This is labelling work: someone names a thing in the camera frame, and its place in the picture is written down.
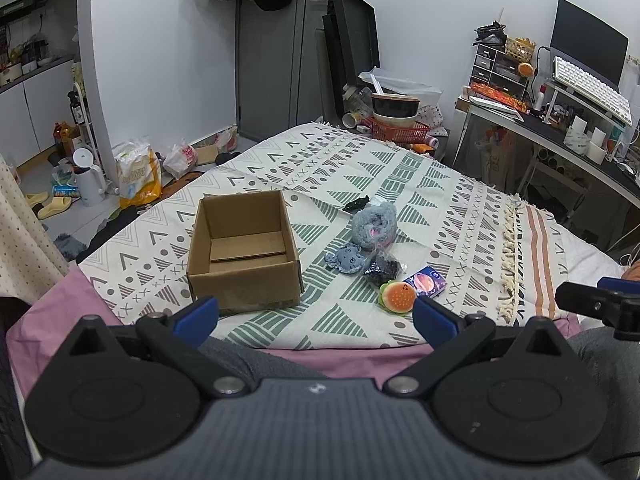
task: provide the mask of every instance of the white patterned bedspread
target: white patterned bedspread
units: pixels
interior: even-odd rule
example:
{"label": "white patterned bedspread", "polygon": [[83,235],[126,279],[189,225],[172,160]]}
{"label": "white patterned bedspread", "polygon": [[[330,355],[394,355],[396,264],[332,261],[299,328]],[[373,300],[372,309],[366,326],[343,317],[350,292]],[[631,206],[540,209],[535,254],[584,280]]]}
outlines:
{"label": "white patterned bedspread", "polygon": [[175,312],[191,302],[185,272],[198,201],[206,194],[265,189],[283,190],[287,202],[303,270],[302,301],[285,310],[229,316],[220,320],[216,337],[281,349],[423,342],[411,314],[386,312],[362,277],[323,265],[324,254],[351,237],[351,216],[341,208],[364,195],[396,204],[392,253],[406,275],[427,264],[443,274],[448,285],[438,300],[454,312],[482,311],[502,324],[558,314],[552,291],[564,281],[566,263],[548,214],[523,208],[430,157],[315,123],[208,171],[141,215],[80,268],[124,323],[151,311]]}

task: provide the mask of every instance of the kitchen counter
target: kitchen counter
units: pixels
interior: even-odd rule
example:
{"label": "kitchen counter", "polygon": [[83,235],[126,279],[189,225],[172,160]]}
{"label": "kitchen counter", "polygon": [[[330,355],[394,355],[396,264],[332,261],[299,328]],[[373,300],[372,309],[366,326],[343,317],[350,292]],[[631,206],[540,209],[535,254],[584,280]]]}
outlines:
{"label": "kitchen counter", "polygon": [[10,83],[7,83],[4,86],[0,86],[0,94],[2,92],[7,91],[9,88],[13,88],[16,85],[19,85],[20,83],[23,83],[23,82],[27,81],[27,79],[29,79],[29,78],[31,78],[31,77],[33,77],[35,75],[38,75],[38,74],[44,72],[45,70],[48,70],[49,68],[53,68],[55,66],[62,65],[63,63],[66,63],[67,61],[72,61],[74,59],[74,57],[75,56],[73,54],[69,54],[68,56],[59,57],[57,60],[49,63],[48,65],[39,66],[39,67],[37,67],[36,70],[33,70],[33,71],[29,72],[28,74],[25,74],[25,75],[19,77],[18,79],[14,80],[14,81],[11,81]]}

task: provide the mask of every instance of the polka dot curtain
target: polka dot curtain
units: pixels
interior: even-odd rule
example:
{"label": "polka dot curtain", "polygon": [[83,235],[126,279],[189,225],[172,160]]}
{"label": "polka dot curtain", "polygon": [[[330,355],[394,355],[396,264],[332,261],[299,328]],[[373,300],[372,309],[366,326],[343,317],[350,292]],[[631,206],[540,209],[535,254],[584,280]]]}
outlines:
{"label": "polka dot curtain", "polygon": [[0,155],[0,295],[34,303],[67,272]]}

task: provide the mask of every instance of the orange stripe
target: orange stripe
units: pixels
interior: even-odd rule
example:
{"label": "orange stripe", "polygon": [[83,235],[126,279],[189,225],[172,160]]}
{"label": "orange stripe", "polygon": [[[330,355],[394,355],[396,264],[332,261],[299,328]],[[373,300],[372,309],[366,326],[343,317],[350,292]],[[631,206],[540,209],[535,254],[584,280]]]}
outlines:
{"label": "orange stripe", "polygon": [[553,319],[556,314],[556,298],[554,298],[554,286],[551,280],[551,268],[549,267],[549,237],[546,234],[545,221],[537,209],[536,214],[542,231],[542,264],[545,269],[546,293],[549,295],[549,318]]}
{"label": "orange stripe", "polygon": [[538,267],[538,231],[536,229],[536,223],[531,214],[531,206],[527,206],[527,217],[529,219],[529,227],[531,228],[531,254],[533,256],[533,283],[536,286],[536,316],[542,316],[542,303],[544,297],[542,296],[542,286],[540,285],[540,268]]}

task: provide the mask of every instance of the black circular disc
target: black circular disc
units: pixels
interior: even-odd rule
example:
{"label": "black circular disc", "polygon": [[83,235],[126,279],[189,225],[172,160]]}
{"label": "black circular disc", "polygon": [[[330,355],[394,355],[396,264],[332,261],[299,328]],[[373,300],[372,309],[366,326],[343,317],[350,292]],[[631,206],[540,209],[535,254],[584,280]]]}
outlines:
{"label": "black circular disc", "polygon": [[91,354],[46,370],[24,415],[37,444],[60,460],[118,465],[169,447],[199,409],[196,387],[172,368]]}
{"label": "black circular disc", "polygon": [[465,446],[521,463],[583,452],[596,440],[607,413],[602,393],[586,373],[534,354],[455,371],[436,388],[433,409]]}

